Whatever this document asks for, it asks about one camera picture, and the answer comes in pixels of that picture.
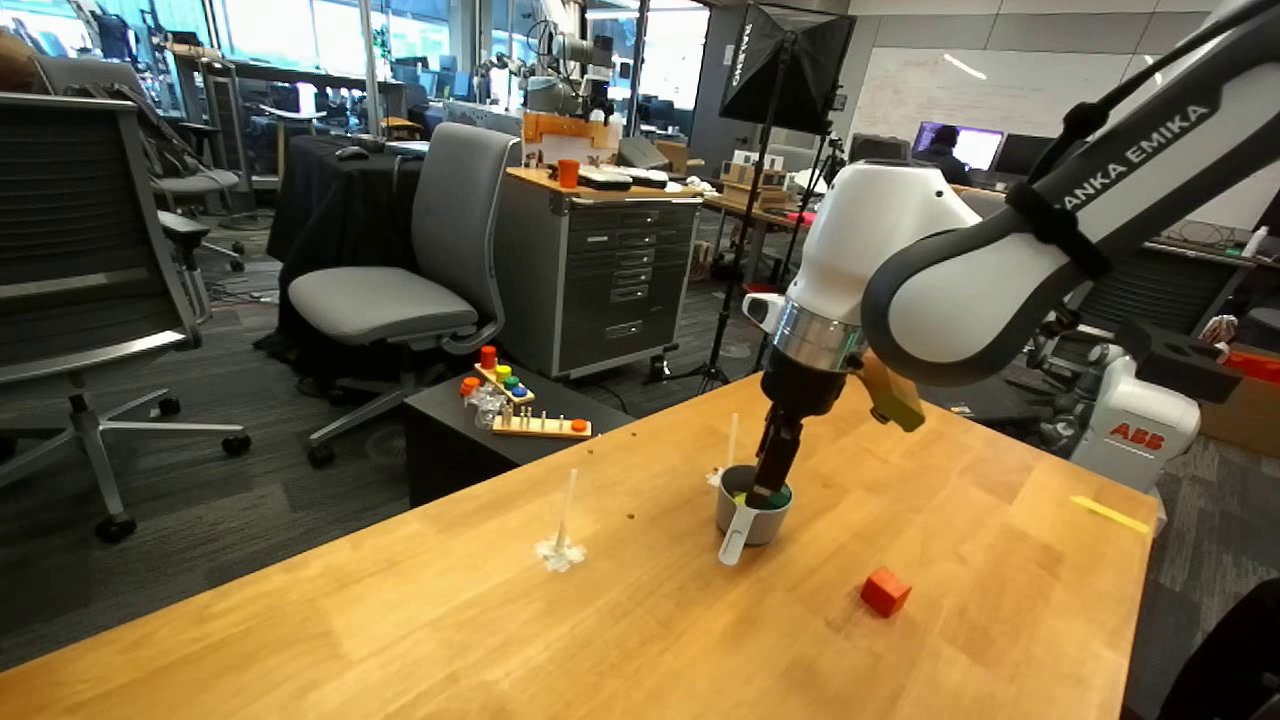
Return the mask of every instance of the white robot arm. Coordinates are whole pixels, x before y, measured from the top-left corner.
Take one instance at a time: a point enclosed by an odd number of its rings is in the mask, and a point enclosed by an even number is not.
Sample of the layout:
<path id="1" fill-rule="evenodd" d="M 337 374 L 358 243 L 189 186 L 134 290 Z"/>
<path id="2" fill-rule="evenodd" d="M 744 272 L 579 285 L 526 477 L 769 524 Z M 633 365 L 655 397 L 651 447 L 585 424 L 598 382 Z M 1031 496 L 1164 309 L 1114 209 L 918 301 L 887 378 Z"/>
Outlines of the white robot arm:
<path id="1" fill-rule="evenodd" d="M 1145 78 L 1081 106 L 1031 186 L 1012 187 L 1009 209 L 987 220 L 935 167 L 844 167 L 788 297 L 765 301 L 771 349 L 759 383 L 771 411 L 756 496 L 769 504 L 786 487 L 801 422 L 837 405 L 866 349 L 920 383 L 993 378 L 1086 278 L 1274 163 L 1275 35 L 1275 0 L 1229 6 L 1148 69 L 1187 57 L 1127 116 L 1109 125 Z"/>

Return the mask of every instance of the office chair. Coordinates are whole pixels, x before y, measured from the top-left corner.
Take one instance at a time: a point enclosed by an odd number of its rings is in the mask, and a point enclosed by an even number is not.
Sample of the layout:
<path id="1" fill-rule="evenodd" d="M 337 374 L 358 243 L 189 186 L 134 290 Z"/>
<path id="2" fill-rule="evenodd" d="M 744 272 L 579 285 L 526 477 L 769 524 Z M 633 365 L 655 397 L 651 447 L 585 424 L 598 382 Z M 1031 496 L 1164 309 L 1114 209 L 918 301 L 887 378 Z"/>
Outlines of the office chair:
<path id="1" fill-rule="evenodd" d="M 149 392 L 98 411 L 89 378 L 189 339 L 181 281 L 160 229 L 134 106 L 0 94 L 0 387 L 70 383 L 63 429 L 0 429 L 0 487 L 81 445 L 108 518 L 104 544 L 134 537 L 104 437 L 219 437 L 247 453 L 243 424 L 170 424 L 181 399 Z"/>
<path id="2" fill-rule="evenodd" d="M 310 437 L 317 469 L 334 463 L 337 437 L 431 382 L 418 369 L 420 351 L 468 357 L 503 328 L 493 235 L 514 149 L 514 138 L 441 125 L 413 199 L 418 267 L 320 267 L 289 285 L 294 309 L 330 339 L 403 357 L 395 387 Z"/>
<path id="3" fill-rule="evenodd" d="M 219 209 L 231 220 L 231 194 L 243 179 L 229 167 L 204 167 L 196 154 L 152 113 L 137 74 L 128 63 L 108 62 L 58 62 L 40 57 L 44 81 L 58 95 L 104 95 L 134 102 L 142 113 L 142 139 L 152 162 L 152 194 L 175 209 L 181 199 L 199 199 L 204 209 Z M 238 272 L 243 267 L 243 249 L 199 243 L 212 258 L 226 258 Z"/>

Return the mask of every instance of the gray carpet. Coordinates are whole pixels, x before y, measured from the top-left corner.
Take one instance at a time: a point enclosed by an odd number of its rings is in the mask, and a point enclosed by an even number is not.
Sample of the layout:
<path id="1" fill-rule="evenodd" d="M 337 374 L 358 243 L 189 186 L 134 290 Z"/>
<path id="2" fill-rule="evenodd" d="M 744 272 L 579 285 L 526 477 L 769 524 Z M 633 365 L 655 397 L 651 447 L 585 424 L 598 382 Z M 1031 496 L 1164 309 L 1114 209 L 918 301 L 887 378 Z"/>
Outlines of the gray carpet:
<path id="1" fill-rule="evenodd" d="M 310 469 L 299 441 L 337 409 L 296 392 L 283 365 L 254 351 L 254 339 L 278 324 L 278 265 L 260 259 L 264 220 L 229 241 L 247 243 L 254 265 L 247 272 L 204 265 L 215 297 L 204 349 L 172 351 L 146 374 L 104 378 L 98 397 L 108 409 L 170 383 L 184 397 L 189 422 L 247 422 L 255 447 L 226 459 L 212 441 L 118 441 L 125 496 L 142 520 L 142 531 L 118 548 L 92 539 L 100 499 L 81 457 L 0 487 L 0 670 L 409 509 L 395 424 L 354 437 L 334 469 Z M 677 374 L 710 362 L 715 313 L 721 290 L 697 281 L 679 313 Z M 752 351 L 756 331 L 732 322 L 721 369 L 744 378 Z M 622 369 L 578 387 L 633 416 L 714 387 L 702 378 L 643 383 L 643 374 L 643 365 Z M 59 409 L 34 387 L 5 392 L 0 424 L 16 416 L 58 422 Z M 1275 459 L 1197 445 L 1162 482 L 1162 494 L 1169 527 L 1158 539 L 1136 630 L 1127 683 L 1136 715 L 1158 714 L 1174 672 L 1248 585 L 1280 577 Z"/>

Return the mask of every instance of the ceiling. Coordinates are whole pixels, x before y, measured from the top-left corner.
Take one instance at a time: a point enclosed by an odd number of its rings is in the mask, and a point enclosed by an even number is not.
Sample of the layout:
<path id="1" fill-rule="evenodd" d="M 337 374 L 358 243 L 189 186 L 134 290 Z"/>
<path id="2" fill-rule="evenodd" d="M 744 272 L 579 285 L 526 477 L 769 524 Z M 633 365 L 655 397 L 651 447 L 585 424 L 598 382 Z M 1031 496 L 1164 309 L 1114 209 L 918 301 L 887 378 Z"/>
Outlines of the ceiling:
<path id="1" fill-rule="evenodd" d="M 834 18 L 1031 18 L 1031 12 L 1214 12 L 1222 0 L 776 0 Z"/>

